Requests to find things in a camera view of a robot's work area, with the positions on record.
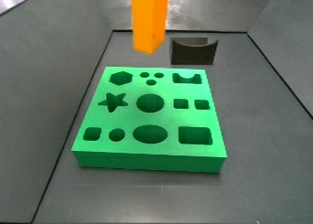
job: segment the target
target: small round hole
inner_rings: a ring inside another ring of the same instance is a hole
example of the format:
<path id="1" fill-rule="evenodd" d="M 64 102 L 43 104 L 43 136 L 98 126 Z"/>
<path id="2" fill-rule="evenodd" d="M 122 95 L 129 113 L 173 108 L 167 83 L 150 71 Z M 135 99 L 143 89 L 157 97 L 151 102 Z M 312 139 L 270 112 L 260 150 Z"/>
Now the small round hole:
<path id="1" fill-rule="evenodd" d="M 141 73 L 141 77 L 142 77 L 142 78 L 147 78 L 149 76 L 150 76 L 150 74 L 149 74 L 147 72 L 142 72 L 142 73 Z"/>
<path id="2" fill-rule="evenodd" d="M 157 84 L 157 81 L 155 81 L 155 80 L 149 80 L 149 81 L 147 81 L 147 84 L 149 84 L 150 86 L 153 86 L 153 85 Z"/>
<path id="3" fill-rule="evenodd" d="M 155 73 L 155 74 L 154 74 L 154 77 L 155 77 L 155 78 L 162 78 L 162 77 L 163 77 L 163 74 L 162 74 L 162 73 Z"/>
<path id="4" fill-rule="evenodd" d="M 114 142 L 121 141 L 123 139 L 123 137 L 125 137 L 125 131 L 123 131 L 123 129 L 119 129 L 119 128 L 114 129 L 109 134 L 109 138 Z"/>

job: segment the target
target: square hole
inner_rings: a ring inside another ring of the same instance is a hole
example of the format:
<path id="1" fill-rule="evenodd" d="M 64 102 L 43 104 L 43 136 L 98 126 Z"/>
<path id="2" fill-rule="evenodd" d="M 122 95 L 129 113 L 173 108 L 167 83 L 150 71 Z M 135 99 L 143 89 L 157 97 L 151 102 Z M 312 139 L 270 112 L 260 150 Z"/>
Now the square hole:
<path id="1" fill-rule="evenodd" d="M 194 106 L 197 110 L 209 110 L 210 105 L 207 100 L 194 100 Z"/>
<path id="2" fill-rule="evenodd" d="M 102 128 L 99 127 L 88 127 L 83 134 L 83 140 L 86 141 L 96 141 L 99 140 L 102 135 Z"/>
<path id="3" fill-rule="evenodd" d="M 174 99 L 174 108 L 175 109 L 189 109 L 189 100 Z"/>
<path id="4" fill-rule="evenodd" d="M 206 127 L 178 127 L 178 140 L 182 144 L 205 144 L 212 145 L 212 133 Z"/>

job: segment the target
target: gray wall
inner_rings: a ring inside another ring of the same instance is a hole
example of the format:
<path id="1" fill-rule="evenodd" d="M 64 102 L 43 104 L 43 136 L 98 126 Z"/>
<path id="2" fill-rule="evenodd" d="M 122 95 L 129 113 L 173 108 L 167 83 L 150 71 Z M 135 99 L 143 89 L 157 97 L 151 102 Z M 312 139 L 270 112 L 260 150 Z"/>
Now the gray wall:
<path id="1" fill-rule="evenodd" d="M 269 0 L 169 0 L 169 30 L 248 32 Z M 98 0 L 114 29 L 133 28 L 131 0 Z"/>
<path id="2" fill-rule="evenodd" d="M 272 0 L 249 35 L 313 114 L 313 0 Z"/>
<path id="3" fill-rule="evenodd" d="M 94 0 L 0 17 L 0 222 L 30 222 L 111 29 Z"/>

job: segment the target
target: cutout hole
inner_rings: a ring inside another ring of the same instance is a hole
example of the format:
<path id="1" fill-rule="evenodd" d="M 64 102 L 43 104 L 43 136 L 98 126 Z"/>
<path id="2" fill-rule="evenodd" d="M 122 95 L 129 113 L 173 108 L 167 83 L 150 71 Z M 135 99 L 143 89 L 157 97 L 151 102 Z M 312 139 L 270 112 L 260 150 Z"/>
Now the cutout hole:
<path id="1" fill-rule="evenodd" d="M 110 82 L 117 84 L 118 86 L 133 81 L 133 74 L 122 71 L 111 75 Z"/>
<path id="2" fill-rule="evenodd" d="M 102 128 L 99 127 L 88 127 L 83 134 L 83 140 L 86 141 L 96 141 L 99 140 L 102 135 Z"/>
<path id="3" fill-rule="evenodd" d="M 189 109 L 189 100 L 174 99 L 174 108 L 175 109 Z"/>
<path id="4" fill-rule="evenodd" d="M 157 112 L 163 108 L 163 98 L 155 94 L 146 94 L 138 98 L 137 107 L 142 112 Z"/>
<path id="5" fill-rule="evenodd" d="M 141 73 L 141 77 L 142 77 L 142 78 L 147 78 L 149 76 L 150 76 L 150 74 L 149 74 L 147 72 L 142 72 L 142 73 Z"/>
<path id="6" fill-rule="evenodd" d="M 119 129 L 119 128 L 114 129 L 109 134 L 109 138 L 114 142 L 121 141 L 123 139 L 123 137 L 125 137 L 125 131 L 123 131 L 123 129 Z"/>
<path id="7" fill-rule="evenodd" d="M 157 144 L 167 138 L 167 131 L 158 125 L 142 125 L 134 130 L 134 138 L 141 143 Z"/>
<path id="8" fill-rule="evenodd" d="M 212 132 L 206 127 L 178 127 L 178 140 L 182 144 L 212 145 Z"/>
<path id="9" fill-rule="evenodd" d="M 207 100 L 195 100 L 194 101 L 194 106 L 197 110 L 209 110 L 210 105 Z"/>
<path id="10" fill-rule="evenodd" d="M 114 95 L 113 93 L 107 93 L 107 99 L 104 101 L 100 101 L 98 103 L 98 105 L 107 106 L 109 112 L 114 112 L 119 106 L 129 105 L 129 103 L 122 100 L 125 98 L 125 96 L 126 96 L 126 93 L 122 93 L 118 96 Z"/>
<path id="11" fill-rule="evenodd" d="M 157 84 L 157 81 L 155 81 L 155 80 L 149 80 L 149 81 L 147 81 L 147 84 L 149 84 L 150 86 L 153 86 L 153 85 Z"/>
<path id="12" fill-rule="evenodd" d="M 162 78 L 162 77 L 163 77 L 163 74 L 162 74 L 162 73 L 155 73 L 155 74 L 154 74 L 154 77 L 155 77 L 155 78 Z"/>
<path id="13" fill-rule="evenodd" d="M 174 83 L 190 83 L 190 84 L 201 84 L 202 79 L 199 74 L 194 74 L 191 78 L 182 78 L 179 74 L 173 74 L 173 82 Z"/>

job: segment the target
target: hexagon-shaped hole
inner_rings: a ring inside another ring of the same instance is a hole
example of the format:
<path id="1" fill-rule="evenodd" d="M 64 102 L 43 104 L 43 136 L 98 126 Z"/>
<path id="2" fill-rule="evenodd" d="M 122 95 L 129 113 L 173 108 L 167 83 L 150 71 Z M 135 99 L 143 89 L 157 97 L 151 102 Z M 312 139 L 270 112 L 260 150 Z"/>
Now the hexagon-shaped hole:
<path id="1" fill-rule="evenodd" d="M 122 71 L 111 75 L 110 82 L 117 85 L 123 85 L 133 81 L 133 74 Z"/>

